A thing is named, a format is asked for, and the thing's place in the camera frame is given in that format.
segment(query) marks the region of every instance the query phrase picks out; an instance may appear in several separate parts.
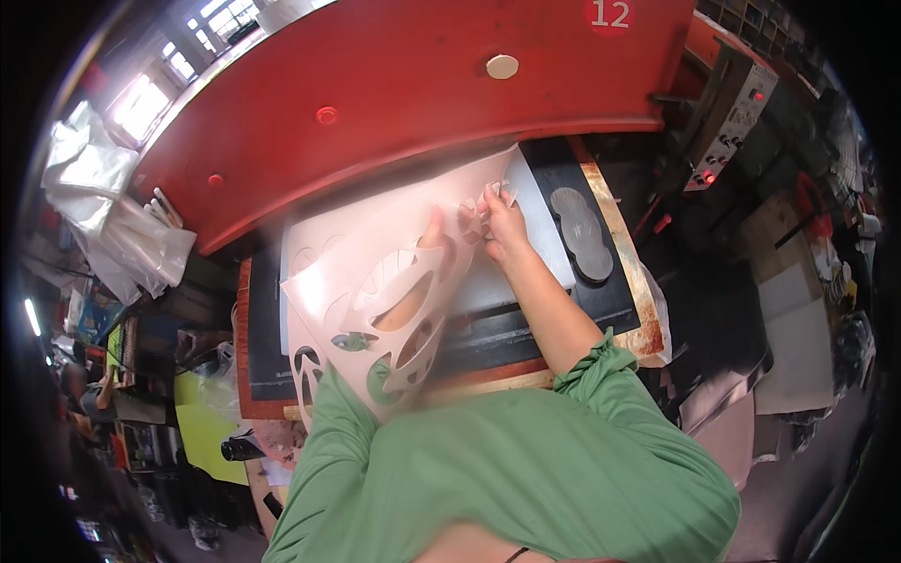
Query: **red machine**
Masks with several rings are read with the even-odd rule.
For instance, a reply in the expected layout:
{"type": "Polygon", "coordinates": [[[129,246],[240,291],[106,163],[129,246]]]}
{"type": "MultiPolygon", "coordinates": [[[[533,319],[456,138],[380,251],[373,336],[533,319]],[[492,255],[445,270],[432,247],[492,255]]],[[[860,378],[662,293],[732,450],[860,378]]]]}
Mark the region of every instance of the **red machine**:
{"type": "Polygon", "coordinates": [[[142,155],[137,191],[161,187],[205,255],[297,198],[431,150],[659,131],[650,95],[672,84],[692,4],[327,5],[254,47],[181,109],[142,155]],[[518,62],[511,77],[489,76],[497,55],[518,62]]]}

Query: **wrist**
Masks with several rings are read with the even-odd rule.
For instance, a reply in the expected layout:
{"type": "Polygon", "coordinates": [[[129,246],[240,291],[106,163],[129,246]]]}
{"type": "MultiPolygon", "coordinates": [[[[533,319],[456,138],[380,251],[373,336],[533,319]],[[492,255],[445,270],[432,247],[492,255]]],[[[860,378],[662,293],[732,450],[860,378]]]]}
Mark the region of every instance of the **wrist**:
{"type": "Polygon", "coordinates": [[[509,281],[511,277],[534,271],[538,266],[544,266],[544,260],[532,248],[532,245],[526,242],[522,245],[505,248],[503,259],[498,261],[498,265],[509,281]]]}

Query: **window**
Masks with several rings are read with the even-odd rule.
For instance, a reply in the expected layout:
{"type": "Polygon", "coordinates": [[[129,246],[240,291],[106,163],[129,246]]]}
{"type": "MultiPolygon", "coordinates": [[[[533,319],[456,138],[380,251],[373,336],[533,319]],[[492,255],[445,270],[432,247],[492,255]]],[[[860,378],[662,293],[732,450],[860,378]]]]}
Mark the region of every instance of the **window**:
{"type": "Polygon", "coordinates": [[[213,12],[216,11],[216,8],[218,8],[219,6],[221,6],[223,4],[225,4],[225,0],[213,0],[209,4],[200,8],[200,15],[203,16],[204,18],[209,17],[210,14],[212,14],[213,12]]]}
{"type": "Polygon", "coordinates": [[[166,43],[166,46],[163,47],[163,59],[165,59],[186,82],[190,82],[191,79],[196,76],[194,67],[191,66],[191,63],[187,62],[185,55],[182,55],[180,51],[175,50],[175,43],[172,41],[166,43]]]}
{"type": "Polygon", "coordinates": [[[206,33],[204,33],[204,30],[197,30],[197,33],[195,33],[195,36],[204,45],[204,47],[206,47],[208,50],[211,50],[212,52],[216,52],[216,49],[213,47],[213,44],[210,42],[210,38],[206,36],[206,33]]]}
{"type": "MultiPolygon", "coordinates": [[[[216,2],[218,0],[213,0],[209,5],[216,2]]],[[[259,14],[259,8],[253,4],[252,0],[234,0],[227,9],[210,18],[210,29],[223,41],[227,41],[232,33],[245,23],[250,23],[257,14],[259,14]]]]}
{"type": "Polygon", "coordinates": [[[168,103],[166,95],[150,82],[146,74],[142,74],[119,96],[113,110],[113,121],[122,125],[136,141],[143,141],[168,103]]]}
{"type": "Polygon", "coordinates": [[[172,58],[169,59],[169,62],[172,63],[172,66],[175,67],[175,70],[178,71],[178,74],[180,74],[185,80],[190,80],[194,76],[194,67],[191,66],[191,63],[187,62],[185,55],[176,53],[172,55],[172,58]]]}

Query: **green shirt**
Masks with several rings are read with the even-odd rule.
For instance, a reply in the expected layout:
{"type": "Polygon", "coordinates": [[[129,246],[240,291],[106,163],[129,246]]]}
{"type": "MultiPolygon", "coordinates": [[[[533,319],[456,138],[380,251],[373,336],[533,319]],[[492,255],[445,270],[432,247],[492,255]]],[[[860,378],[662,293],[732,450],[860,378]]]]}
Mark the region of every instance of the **green shirt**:
{"type": "Polygon", "coordinates": [[[610,340],[553,391],[475,396],[384,427],[327,368],[263,560],[411,561],[453,520],[555,559],[720,558],[741,513],[732,482],[610,340]]]}

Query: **wooden table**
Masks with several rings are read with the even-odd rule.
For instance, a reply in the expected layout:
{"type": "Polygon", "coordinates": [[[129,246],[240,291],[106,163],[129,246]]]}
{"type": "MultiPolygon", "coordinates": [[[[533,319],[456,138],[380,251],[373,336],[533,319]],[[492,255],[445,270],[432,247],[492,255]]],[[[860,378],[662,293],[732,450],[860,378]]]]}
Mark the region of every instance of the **wooden table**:
{"type": "MultiPolygon", "coordinates": [[[[639,360],[651,359],[654,355],[663,351],[663,337],[660,331],[660,321],[654,306],[651,290],[642,271],[638,252],[629,231],[626,228],[623,216],[619,212],[610,188],[600,168],[592,159],[581,137],[567,137],[569,146],[582,168],[582,173],[592,193],[595,195],[597,206],[604,216],[604,221],[610,230],[616,252],[623,264],[626,280],[632,292],[635,310],[641,326],[622,334],[614,336],[614,344],[631,351],[639,360]]],[[[241,399],[241,414],[245,418],[260,419],[298,419],[299,410],[297,400],[281,401],[253,401],[250,397],[250,383],[248,378],[248,350],[247,350],[247,325],[250,310],[250,259],[241,263],[241,274],[238,283],[238,306],[235,322],[235,353],[238,361],[237,377],[238,391],[241,399]]],[[[544,387],[550,388],[553,382],[553,374],[543,358],[529,359],[499,368],[491,368],[480,371],[460,374],[441,381],[426,384],[425,401],[428,404],[440,404],[461,395],[477,395],[502,391],[518,387],[544,387]]]]}

